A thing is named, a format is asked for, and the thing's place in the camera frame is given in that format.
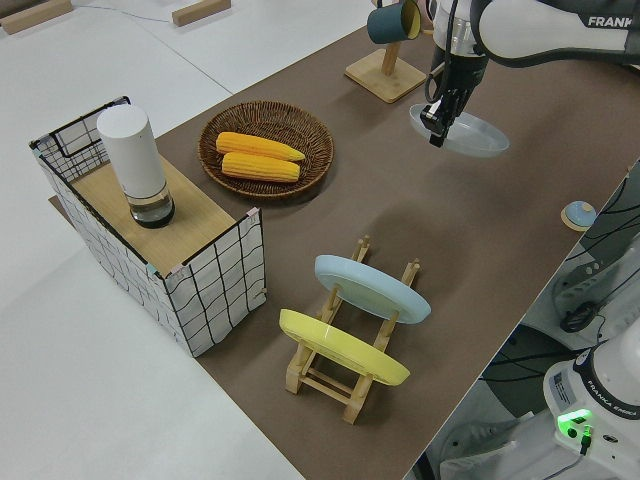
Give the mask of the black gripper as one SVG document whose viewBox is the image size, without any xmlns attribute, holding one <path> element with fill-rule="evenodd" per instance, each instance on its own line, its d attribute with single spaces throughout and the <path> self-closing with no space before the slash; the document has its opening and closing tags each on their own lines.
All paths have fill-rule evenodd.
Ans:
<svg viewBox="0 0 640 480">
<path fill-rule="evenodd" d="M 431 98 L 438 100 L 444 94 L 444 125 L 448 131 L 458 114 L 461 114 L 473 89 L 481 82 L 489 58 L 481 56 L 458 56 L 451 54 L 446 62 L 445 51 L 434 48 L 431 64 L 431 80 L 436 90 Z"/>
</svg>

